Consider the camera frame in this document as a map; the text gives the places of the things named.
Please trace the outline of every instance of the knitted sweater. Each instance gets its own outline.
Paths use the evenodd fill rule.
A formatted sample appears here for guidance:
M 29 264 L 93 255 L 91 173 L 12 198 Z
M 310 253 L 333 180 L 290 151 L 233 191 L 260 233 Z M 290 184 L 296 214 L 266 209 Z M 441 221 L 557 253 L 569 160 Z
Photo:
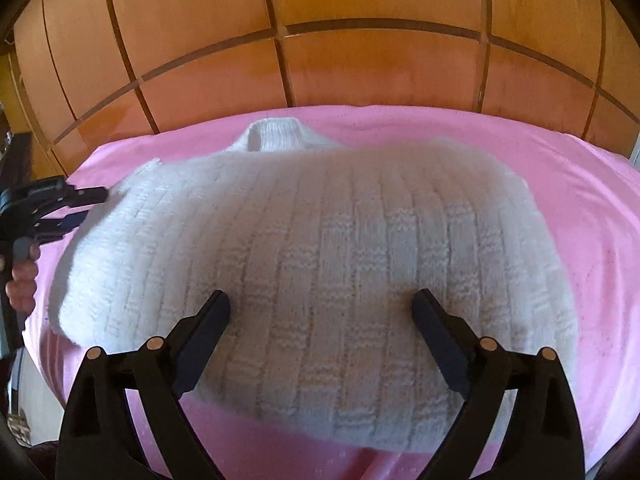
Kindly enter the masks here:
M 447 140 L 350 150 L 266 120 L 226 152 L 155 160 L 112 189 L 60 261 L 49 318 L 82 346 L 130 351 L 219 288 L 232 319 L 201 399 L 316 438 L 433 452 L 462 401 L 413 326 L 424 287 L 507 349 L 556 348 L 572 377 L 572 294 L 522 179 Z

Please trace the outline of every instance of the orange wall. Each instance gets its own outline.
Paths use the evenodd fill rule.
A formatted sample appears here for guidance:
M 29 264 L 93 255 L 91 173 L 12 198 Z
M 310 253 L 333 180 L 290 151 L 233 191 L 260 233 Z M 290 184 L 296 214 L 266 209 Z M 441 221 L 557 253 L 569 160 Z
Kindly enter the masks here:
M 32 0 L 15 26 L 49 154 L 266 108 L 403 104 L 629 156 L 640 48 L 608 0 Z

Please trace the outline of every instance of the finger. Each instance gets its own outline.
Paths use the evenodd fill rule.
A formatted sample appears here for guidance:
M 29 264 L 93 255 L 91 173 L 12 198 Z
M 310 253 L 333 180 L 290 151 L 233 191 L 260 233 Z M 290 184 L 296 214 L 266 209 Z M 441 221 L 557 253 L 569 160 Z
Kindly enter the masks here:
M 30 316 L 36 308 L 36 300 L 33 298 L 26 298 L 20 301 L 16 301 L 15 304 L 11 304 L 15 311 L 21 312 Z
M 6 284 L 6 294 L 12 304 L 14 301 L 32 298 L 35 293 L 36 283 L 34 281 L 9 282 Z
M 32 260 L 24 260 L 18 264 L 14 265 L 14 271 L 12 272 L 12 276 L 14 280 L 17 281 L 31 281 L 34 280 L 38 275 L 38 266 Z
M 40 257 L 40 246 L 31 244 L 29 247 L 29 257 L 35 262 Z

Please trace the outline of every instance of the metal pin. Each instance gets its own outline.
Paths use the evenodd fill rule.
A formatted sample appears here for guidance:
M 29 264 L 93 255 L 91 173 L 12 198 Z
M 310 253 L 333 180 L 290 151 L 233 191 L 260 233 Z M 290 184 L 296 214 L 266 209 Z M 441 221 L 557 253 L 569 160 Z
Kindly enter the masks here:
M 102 355 L 102 348 L 100 348 L 99 346 L 94 346 L 88 349 L 86 353 L 86 358 L 91 359 L 91 361 L 93 361 L 94 359 L 97 359 L 98 357 L 100 357 L 100 355 Z
M 558 354 L 556 354 L 556 351 L 553 348 L 545 346 L 542 349 L 542 357 L 548 361 L 553 361 L 556 357 L 558 357 Z
M 156 336 L 156 337 L 152 337 L 149 341 L 146 342 L 146 347 L 149 350 L 159 350 L 162 348 L 163 344 L 164 344 L 164 339 Z
M 480 346 L 489 352 L 497 350 L 498 343 L 492 337 L 483 337 L 480 340 Z

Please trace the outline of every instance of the pink sheet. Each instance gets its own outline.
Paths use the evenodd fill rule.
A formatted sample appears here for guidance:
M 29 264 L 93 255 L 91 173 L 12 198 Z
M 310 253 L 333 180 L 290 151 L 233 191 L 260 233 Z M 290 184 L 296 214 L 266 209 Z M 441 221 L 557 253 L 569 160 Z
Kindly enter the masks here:
M 529 184 L 564 262 L 580 323 L 575 393 L 590 468 L 640 413 L 640 173 L 621 156 L 572 136 L 469 112 L 418 107 L 309 107 L 209 121 L 159 136 L 99 148 L 69 181 L 112 186 L 159 157 L 183 160 L 228 146 L 251 122 L 295 116 L 344 144 L 451 137 L 493 153 Z M 25 334 L 34 361 L 60 401 L 68 396 L 86 349 L 55 335 L 47 295 L 68 239 L 43 248 L 37 308 Z M 317 442 L 181 401 L 198 436 L 229 480 L 413 480 L 428 460 Z M 154 468 L 165 472 L 139 403 L 134 418 Z M 478 470 L 490 465 L 488 450 Z

